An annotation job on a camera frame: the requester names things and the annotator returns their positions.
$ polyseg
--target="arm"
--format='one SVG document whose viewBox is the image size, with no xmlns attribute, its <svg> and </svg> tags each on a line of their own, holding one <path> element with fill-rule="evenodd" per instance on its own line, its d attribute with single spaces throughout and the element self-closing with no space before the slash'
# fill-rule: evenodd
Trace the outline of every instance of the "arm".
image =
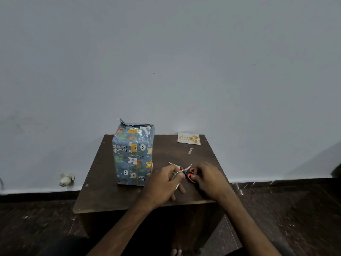
<svg viewBox="0 0 341 256">
<path fill-rule="evenodd" d="M 201 163 L 191 178 L 223 208 L 249 255 L 281 255 L 259 229 L 217 167 Z"/>
<path fill-rule="evenodd" d="M 153 171 L 138 200 L 87 255 L 121 255 L 146 216 L 169 198 L 175 200 L 174 191 L 185 175 L 180 172 L 170 181 L 169 179 L 173 176 L 172 171 L 178 172 L 179 169 L 174 165 L 169 165 L 161 170 Z M 179 190 L 185 193 L 181 184 Z"/>
</svg>

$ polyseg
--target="person's left hand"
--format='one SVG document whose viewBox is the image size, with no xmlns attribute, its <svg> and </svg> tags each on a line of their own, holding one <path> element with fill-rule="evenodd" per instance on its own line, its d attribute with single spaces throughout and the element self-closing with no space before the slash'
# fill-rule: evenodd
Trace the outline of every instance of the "person's left hand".
<svg viewBox="0 0 341 256">
<path fill-rule="evenodd" d="M 180 170 L 173 164 L 160 170 L 154 170 L 141 192 L 140 199 L 150 203 L 153 209 L 163 205 L 169 198 L 175 200 L 174 191 L 185 175 L 179 172 L 171 181 L 173 177 L 171 172 L 173 171 L 179 172 Z M 186 193 L 181 184 L 179 190 L 182 194 Z"/>
</svg>

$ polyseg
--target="forearm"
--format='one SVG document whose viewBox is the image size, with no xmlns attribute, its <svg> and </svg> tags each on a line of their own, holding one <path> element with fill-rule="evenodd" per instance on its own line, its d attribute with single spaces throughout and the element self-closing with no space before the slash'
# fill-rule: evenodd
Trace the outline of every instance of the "forearm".
<svg viewBox="0 0 341 256">
<path fill-rule="evenodd" d="M 147 203 L 137 201 L 87 255 L 121 255 L 136 229 L 151 211 Z"/>
<path fill-rule="evenodd" d="M 246 211 L 239 198 L 232 191 L 217 201 L 230 219 L 236 233 L 251 256 L 278 255 L 279 252 L 259 229 Z"/>
</svg>

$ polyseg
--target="brown tabletop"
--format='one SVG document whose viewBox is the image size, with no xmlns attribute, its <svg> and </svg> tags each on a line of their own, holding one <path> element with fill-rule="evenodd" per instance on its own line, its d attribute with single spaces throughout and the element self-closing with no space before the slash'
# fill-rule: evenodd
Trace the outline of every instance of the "brown tabletop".
<svg viewBox="0 0 341 256">
<path fill-rule="evenodd" d="M 139 186 L 116 184 L 112 139 L 113 135 L 104 136 L 73 208 L 74 213 L 125 210 L 141 192 L 142 187 Z M 168 162 L 182 167 L 188 167 L 192 163 L 192 167 L 197 168 L 201 161 L 206 161 L 216 165 L 223 172 L 204 135 L 200 135 L 201 145 L 183 144 L 176 141 L 177 135 L 155 135 L 154 169 L 169 165 Z M 194 150 L 189 155 L 190 147 Z M 166 202 L 164 206 L 214 202 L 188 180 L 183 180 L 182 184 L 186 189 L 186 194 L 181 194 L 176 190 L 176 201 Z"/>
</svg>

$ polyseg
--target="person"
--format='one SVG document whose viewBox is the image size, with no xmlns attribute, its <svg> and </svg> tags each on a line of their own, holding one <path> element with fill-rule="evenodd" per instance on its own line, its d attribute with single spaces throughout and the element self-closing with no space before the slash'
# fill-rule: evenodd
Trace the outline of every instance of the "person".
<svg viewBox="0 0 341 256">
<path fill-rule="evenodd" d="M 179 173 L 171 180 L 173 176 L 171 172 L 173 171 Z M 273 244 L 268 240 L 247 213 L 228 180 L 217 167 L 208 162 L 200 163 L 191 178 L 198 183 L 201 190 L 223 208 L 236 230 L 243 248 L 228 255 L 292 255 L 284 247 Z M 185 179 L 185 175 L 175 165 L 154 170 L 139 198 L 94 247 L 89 248 L 89 243 L 82 242 L 81 238 L 73 237 L 67 242 L 63 242 L 62 247 L 65 251 L 60 252 L 61 242 L 59 241 L 48 246 L 39 256 L 74 255 L 74 253 L 87 256 L 121 255 L 136 229 L 152 210 L 169 199 L 175 200 L 174 191 L 178 185 L 180 192 L 185 193 L 185 189 L 181 185 L 183 179 Z M 171 255 L 181 255 L 181 250 L 173 249 L 170 253 Z"/>
</svg>

